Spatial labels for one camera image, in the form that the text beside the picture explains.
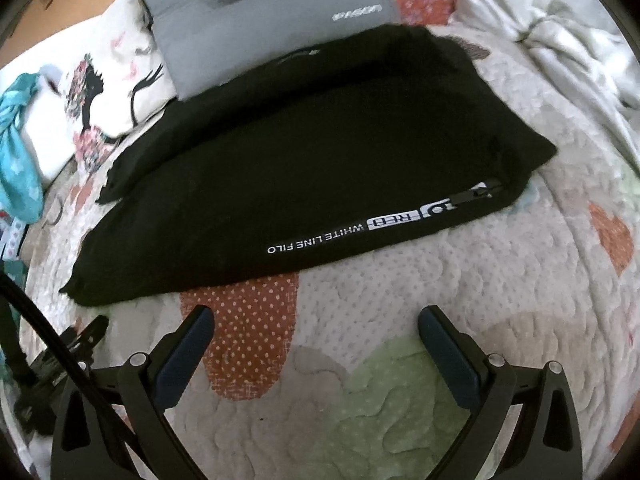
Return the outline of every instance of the white blanket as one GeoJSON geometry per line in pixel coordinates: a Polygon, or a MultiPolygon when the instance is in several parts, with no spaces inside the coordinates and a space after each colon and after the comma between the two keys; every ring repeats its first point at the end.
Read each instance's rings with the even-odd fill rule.
{"type": "Polygon", "coordinates": [[[453,21],[523,41],[565,97],[640,171],[640,65],[599,0],[457,0],[453,21]]]}

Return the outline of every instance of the black cable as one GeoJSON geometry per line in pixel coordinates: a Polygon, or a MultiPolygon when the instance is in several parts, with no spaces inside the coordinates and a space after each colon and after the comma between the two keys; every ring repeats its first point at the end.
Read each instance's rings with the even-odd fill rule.
{"type": "Polygon", "coordinates": [[[20,387],[33,386],[38,378],[27,363],[27,356],[20,348],[18,327],[14,323],[9,302],[0,296],[0,347],[4,352],[4,362],[11,370],[14,381],[20,387]]]}
{"type": "Polygon", "coordinates": [[[41,313],[38,307],[30,300],[30,298],[20,290],[11,278],[4,272],[0,272],[0,295],[4,296],[14,309],[33,327],[36,334],[44,341],[49,351],[60,362],[78,390],[89,400],[96,409],[98,414],[121,436],[121,438],[129,444],[129,447],[146,462],[144,452],[140,447],[136,434],[131,431],[122,419],[116,414],[111,405],[107,403],[104,397],[91,383],[89,378],[84,374],[82,368],[73,359],[66,345],[62,342],[58,334],[50,325],[47,318],[41,313]]]}
{"type": "Polygon", "coordinates": [[[0,478],[33,480],[33,476],[24,468],[2,431],[0,431],[0,478]]]}

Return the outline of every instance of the screw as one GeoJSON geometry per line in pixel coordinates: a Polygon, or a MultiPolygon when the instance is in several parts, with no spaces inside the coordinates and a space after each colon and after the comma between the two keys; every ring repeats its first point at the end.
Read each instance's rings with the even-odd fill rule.
{"type": "Polygon", "coordinates": [[[144,363],[146,363],[146,354],[143,354],[142,352],[133,354],[129,358],[129,364],[131,364],[131,366],[142,366],[144,363]]]}
{"type": "Polygon", "coordinates": [[[489,355],[489,362],[496,368],[500,368],[501,366],[504,366],[504,357],[500,354],[491,354],[489,355]]]}
{"type": "Polygon", "coordinates": [[[562,365],[558,361],[549,362],[549,370],[551,370],[555,374],[562,373],[562,365]]]}

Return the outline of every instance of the zipper pull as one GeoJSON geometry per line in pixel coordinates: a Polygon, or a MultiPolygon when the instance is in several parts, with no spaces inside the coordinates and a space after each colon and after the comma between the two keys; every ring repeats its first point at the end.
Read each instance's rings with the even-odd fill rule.
{"type": "Polygon", "coordinates": [[[456,193],[449,199],[451,205],[457,206],[465,202],[472,202],[479,198],[492,198],[502,191],[502,183],[496,178],[489,178],[485,182],[480,182],[469,191],[456,193]]]}

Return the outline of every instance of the gray laptop bag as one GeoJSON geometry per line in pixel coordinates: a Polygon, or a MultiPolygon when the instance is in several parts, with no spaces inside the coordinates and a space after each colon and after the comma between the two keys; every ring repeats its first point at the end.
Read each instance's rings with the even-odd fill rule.
{"type": "Polygon", "coordinates": [[[399,21],[394,0],[144,0],[182,101],[300,48],[399,21]]]}

